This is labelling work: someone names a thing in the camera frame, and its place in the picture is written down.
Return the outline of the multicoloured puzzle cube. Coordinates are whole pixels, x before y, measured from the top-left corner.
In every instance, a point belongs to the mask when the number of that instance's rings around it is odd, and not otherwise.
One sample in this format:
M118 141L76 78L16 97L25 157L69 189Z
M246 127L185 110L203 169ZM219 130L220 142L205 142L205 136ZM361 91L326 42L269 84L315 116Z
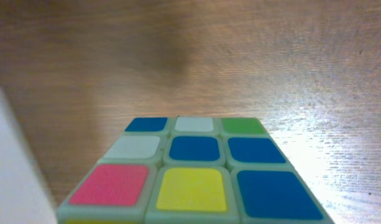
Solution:
M135 118L59 223L331 223L256 118Z

